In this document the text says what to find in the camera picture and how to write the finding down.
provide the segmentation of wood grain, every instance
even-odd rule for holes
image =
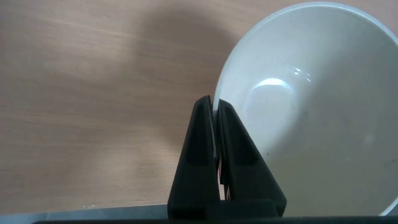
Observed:
[[[0,2],[0,214],[166,203],[192,106],[300,1]],[[398,33],[398,1],[342,1]]]

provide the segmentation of black plastic piece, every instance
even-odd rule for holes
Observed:
[[[398,217],[297,217],[248,218],[237,220],[69,220],[41,221],[35,224],[397,224]]]
[[[221,153],[221,183],[228,200],[266,199],[278,216],[286,198],[251,140],[231,104],[220,100],[217,114],[218,149]]]
[[[207,206],[220,201],[214,151],[211,101],[204,96],[193,106],[167,203],[170,219],[205,219]]]

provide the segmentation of bowl rim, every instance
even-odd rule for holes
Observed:
[[[339,9],[342,11],[346,11],[352,14],[355,14],[362,19],[367,20],[368,22],[374,24],[377,26],[383,33],[387,34],[388,37],[393,40],[398,46],[398,38],[395,36],[391,30],[389,30],[382,22],[377,20],[375,17],[371,16],[370,14],[357,9],[353,6],[348,6],[342,3],[337,3],[337,2],[326,2],[326,1],[318,1],[318,2],[304,2],[304,3],[299,3],[299,4],[294,4],[292,6],[285,7],[283,9],[280,9],[271,15],[263,18],[261,21],[259,21],[254,27],[252,27],[245,35],[242,37],[242,39],[239,40],[239,42],[234,46],[233,50],[231,53],[229,53],[228,58],[226,59],[226,62],[223,66],[223,69],[221,70],[220,77],[217,82],[216,86],[216,91],[213,99],[213,117],[216,119],[216,114],[217,114],[217,109],[218,109],[218,102],[220,100],[220,92],[221,92],[221,85],[223,83],[224,77],[225,77],[225,68],[229,67],[230,59],[234,57],[238,49],[254,34],[258,29],[260,29],[264,24],[270,22],[271,20],[275,19],[278,16],[281,16],[283,14],[286,14],[288,12],[292,12],[295,10],[299,9],[304,9],[304,8],[309,8],[309,7],[330,7],[334,9]],[[389,212],[391,212],[392,209],[394,209],[398,205],[398,196],[397,198],[382,212],[380,213],[379,216],[385,216]]]

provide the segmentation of wooden surface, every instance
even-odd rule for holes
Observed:
[[[0,214],[166,203],[193,103],[300,1],[1,1]],[[398,1],[343,1],[398,33]]]

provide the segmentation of white bowl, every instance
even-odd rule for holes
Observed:
[[[285,216],[396,204],[397,43],[365,12],[313,2],[263,19],[231,52],[213,111],[219,99],[235,107],[287,197]]]

